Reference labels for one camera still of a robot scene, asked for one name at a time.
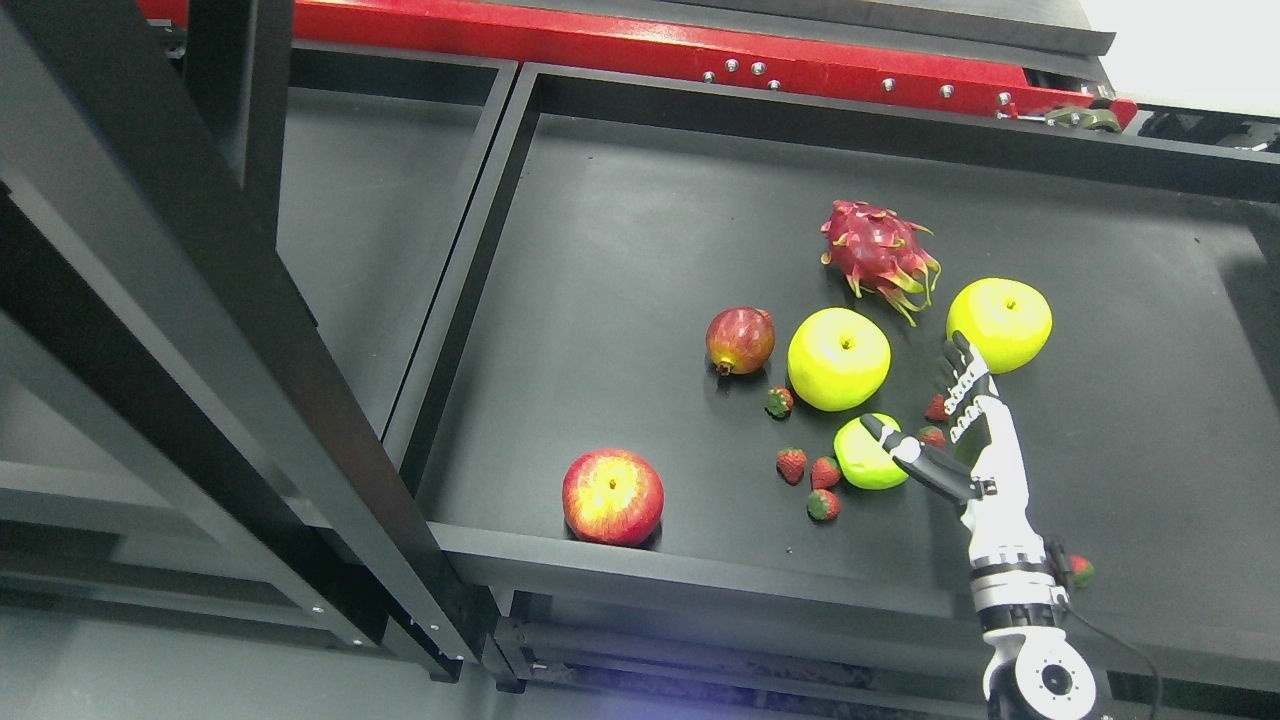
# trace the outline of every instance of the yellow apple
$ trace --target yellow apple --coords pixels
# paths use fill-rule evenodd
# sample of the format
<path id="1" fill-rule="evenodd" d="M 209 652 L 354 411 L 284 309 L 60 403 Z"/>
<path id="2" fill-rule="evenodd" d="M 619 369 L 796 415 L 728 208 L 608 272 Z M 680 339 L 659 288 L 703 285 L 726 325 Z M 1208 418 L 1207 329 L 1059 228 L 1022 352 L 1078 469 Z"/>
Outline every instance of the yellow apple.
<path id="1" fill-rule="evenodd" d="M 1006 278 L 969 283 L 947 311 L 947 337 L 960 331 L 978 347 L 992 373 L 1021 368 L 1044 347 L 1053 329 L 1048 301 L 1034 287 Z"/>
<path id="2" fill-rule="evenodd" d="M 847 307 L 805 318 L 787 347 L 787 377 L 818 410 L 849 410 L 870 397 L 888 375 L 888 338 Z"/>
<path id="3" fill-rule="evenodd" d="M 902 429 L 893 418 L 881 413 L 872 414 L 895 430 Z M 906 471 L 893 462 L 879 441 L 867 432 L 858 418 L 836 433 L 836 460 L 840 461 L 840 471 L 854 487 L 886 489 L 906 480 Z"/>

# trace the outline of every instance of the robotic hand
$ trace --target robotic hand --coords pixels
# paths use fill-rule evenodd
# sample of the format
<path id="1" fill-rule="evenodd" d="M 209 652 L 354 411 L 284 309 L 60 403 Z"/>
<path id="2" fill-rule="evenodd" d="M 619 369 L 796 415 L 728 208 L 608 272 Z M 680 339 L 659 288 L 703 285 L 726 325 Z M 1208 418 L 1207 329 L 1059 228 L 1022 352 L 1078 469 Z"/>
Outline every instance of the robotic hand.
<path id="1" fill-rule="evenodd" d="M 961 333 L 946 342 L 943 355 L 955 457 L 874 415 L 860 420 L 909 475 L 964 509 L 969 584 L 982 639 L 995 648 L 983 675 L 989 717 L 1079 720 L 1093 708 L 1097 688 L 1066 642 L 1059 614 L 1066 588 L 1027 520 L 1027 471 L 1012 418 L 982 354 Z"/>

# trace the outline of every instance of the black table surface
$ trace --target black table surface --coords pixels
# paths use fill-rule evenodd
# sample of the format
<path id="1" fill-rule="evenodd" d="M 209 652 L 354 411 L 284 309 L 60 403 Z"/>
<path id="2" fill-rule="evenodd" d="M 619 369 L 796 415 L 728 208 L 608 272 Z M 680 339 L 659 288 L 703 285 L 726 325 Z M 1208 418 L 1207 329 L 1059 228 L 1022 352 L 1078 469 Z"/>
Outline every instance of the black table surface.
<path id="1" fill-rule="evenodd" d="M 833 199 L 928 225 L 943 265 L 911 328 L 854 301 L 819 264 Z M 966 592 L 966 532 L 916 484 L 844 486 L 815 524 L 776 475 L 861 411 L 925 424 L 946 309 L 989 275 L 1039 288 L 1053 334 L 1000 378 L 1030 475 L 1029 518 L 1093 560 L 1082 607 L 1176 625 L 1274 625 L 1280 416 L 1268 386 L 1275 309 L 1254 236 L 1230 201 L 1036 173 L 544 115 L 467 338 L 422 506 L 436 523 L 564 538 L 561 479 L 623 446 L 663 477 L 652 552 Z M 778 350 L 721 382 L 703 336 L 722 307 L 773 314 Z M 855 306 L 893 366 L 865 405 L 763 410 L 810 313 Z"/>

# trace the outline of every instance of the strawberry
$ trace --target strawberry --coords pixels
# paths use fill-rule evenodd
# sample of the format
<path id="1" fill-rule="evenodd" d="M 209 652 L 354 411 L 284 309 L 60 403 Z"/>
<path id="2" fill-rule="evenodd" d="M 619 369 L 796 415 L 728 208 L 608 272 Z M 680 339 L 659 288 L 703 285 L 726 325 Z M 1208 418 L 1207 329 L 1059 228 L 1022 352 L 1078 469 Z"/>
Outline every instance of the strawberry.
<path id="1" fill-rule="evenodd" d="M 764 410 L 776 420 L 786 420 L 795 404 L 796 398 L 791 396 L 790 389 L 781 386 L 771 387 L 769 397 L 764 401 Z"/>
<path id="2" fill-rule="evenodd" d="M 800 484 L 800 478 L 804 477 L 804 468 L 808 464 L 809 459 L 799 447 L 788 447 L 778 452 L 778 474 L 788 486 Z"/>
<path id="3" fill-rule="evenodd" d="M 809 493 L 809 516 L 814 520 L 835 520 L 840 515 L 840 498 L 829 489 Z"/>
<path id="4" fill-rule="evenodd" d="M 942 430 L 934 428 L 933 425 L 925 425 L 915 433 L 915 439 L 932 445 L 933 447 L 946 447 L 947 436 L 942 434 Z"/>
<path id="5" fill-rule="evenodd" d="M 946 423 L 947 411 L 942 407 L 942 396 L 934 395 L 933 401 L 929 402 L 929 409 L 924 411 L 924 419 L 931 423 Z"/>
<path id="6" fill-rule="evenodd" d="M 835 457 L 819 457 L 813 461 L 813 468 L 809 468 L 809 480 L 813 483 L 813 489 L 833 487 L 841 477 L 840 465 L 836 464 Z"/>
<path id="7" fill-rule="evenodd" d="M 1084 589 L 1093 582 L 1093 564 L 1080 555 L 1073 555 L 1071 560 L 1071 585 L 1075 589 Z"/>

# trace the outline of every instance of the dragon fruit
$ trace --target dragon fruit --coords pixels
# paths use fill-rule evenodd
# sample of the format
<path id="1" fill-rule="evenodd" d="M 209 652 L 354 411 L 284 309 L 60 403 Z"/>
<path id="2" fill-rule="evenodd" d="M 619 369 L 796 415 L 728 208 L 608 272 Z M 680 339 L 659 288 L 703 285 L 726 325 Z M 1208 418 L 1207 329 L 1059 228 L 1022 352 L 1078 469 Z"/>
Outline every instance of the dragon fruit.
<path id="1" fill-rule="evenodd" d="M 831 219 L 820 228 L 827 236 L 822 264 L 835 263 L 855 297 L 863 296 L 864 287 L 879 292 L 915 327 L 911 313 L 933 302 L 933 287 L 942 272 L 942 265 L 915 240 L 915 231 L 933 232 L 870 202 L 836 200 L 832 206 Z M 908 292 L 923 292 L 924 305 L 908 299 Z"/>

